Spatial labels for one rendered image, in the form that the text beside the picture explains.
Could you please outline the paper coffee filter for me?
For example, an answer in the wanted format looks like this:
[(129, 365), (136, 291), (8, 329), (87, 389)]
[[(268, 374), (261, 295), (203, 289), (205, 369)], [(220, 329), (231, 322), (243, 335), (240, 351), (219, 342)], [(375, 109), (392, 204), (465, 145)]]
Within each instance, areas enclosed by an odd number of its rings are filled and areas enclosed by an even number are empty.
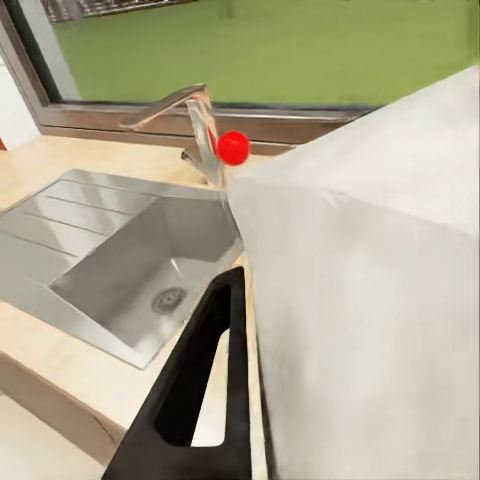
[(480, 480), (480, 64), (225, 177), (268, 480)]

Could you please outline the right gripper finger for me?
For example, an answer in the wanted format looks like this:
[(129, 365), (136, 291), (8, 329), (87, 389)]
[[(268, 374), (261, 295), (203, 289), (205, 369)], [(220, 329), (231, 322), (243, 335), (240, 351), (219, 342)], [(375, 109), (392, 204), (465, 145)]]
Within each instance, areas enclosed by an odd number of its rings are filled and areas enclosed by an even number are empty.
[[(192, 446), (227, 329), (225, 440)], [(101, 480), (252, 480), (243, 266), (210, 282)]]

